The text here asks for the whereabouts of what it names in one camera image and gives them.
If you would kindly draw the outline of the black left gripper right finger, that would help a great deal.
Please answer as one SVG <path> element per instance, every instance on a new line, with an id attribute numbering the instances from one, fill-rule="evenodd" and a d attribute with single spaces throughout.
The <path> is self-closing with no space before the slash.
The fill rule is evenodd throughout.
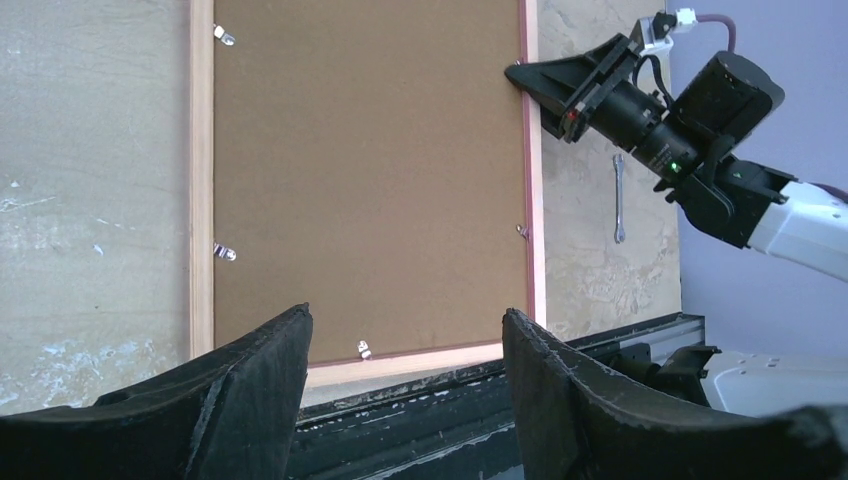
<path id="1" fill-rule="evenodd" d="M 528 479 L 843 479 L 847 410 L 761 418 L 639 383 L 508 309 L 503 361 Z"/>

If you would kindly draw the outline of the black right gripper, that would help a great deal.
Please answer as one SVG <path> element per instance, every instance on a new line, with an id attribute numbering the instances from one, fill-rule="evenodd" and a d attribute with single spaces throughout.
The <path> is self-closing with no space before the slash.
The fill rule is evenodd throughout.
<path id="1" fill-rule="evenodd" d="M 527 93 L 551 83 L 564 89 L 562 111 L 540 106 L 542 128 L 557 140 L 577 142 L 592 129 L 662 179 L 679 179 L 698 165 L 693 142 L 671 126 L 670 108 L 631 82 L 640 60 L 623 34 L 582 54 L 519 63 L 505 77 Z"/>

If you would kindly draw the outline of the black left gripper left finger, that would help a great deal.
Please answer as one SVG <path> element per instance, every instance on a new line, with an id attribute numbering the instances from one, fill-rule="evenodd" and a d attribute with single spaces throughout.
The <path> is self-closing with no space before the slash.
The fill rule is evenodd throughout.
<path id="1" fill-rule="evenodd" d="M 295 305 L 243 337 L 87 407 L 1 420 L 5 479 L 281 479 L 313 318 Z"/>

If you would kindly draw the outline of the pink photo frame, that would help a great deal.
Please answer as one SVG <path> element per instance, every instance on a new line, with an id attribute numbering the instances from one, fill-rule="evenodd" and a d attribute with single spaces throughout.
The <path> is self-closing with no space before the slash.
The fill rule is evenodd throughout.
<path id="1" fill-rule="evenodd" d="M 311 387 L 545 324 L 537 57 L 532 1 L 192 2 L 190 356 L 304 302 Z"/>

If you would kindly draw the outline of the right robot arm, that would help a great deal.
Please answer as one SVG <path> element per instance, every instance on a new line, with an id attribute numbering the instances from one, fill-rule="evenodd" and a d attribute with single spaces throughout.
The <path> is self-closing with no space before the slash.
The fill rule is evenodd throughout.
<path id="1" fill-rule="evenodd" d="M 837 279 L 847 276 L 847 195 L 738 158 L 738 144 L 783 102 L 754 62 L 721 50 L 684 91 L 637 79 L 655 56 L 615 35 L 584 54 L 504 74 L 540 108 L 542 128 L 574 143 L 595 130 L 657 176 L 656 190 L 700 232 Z"/>

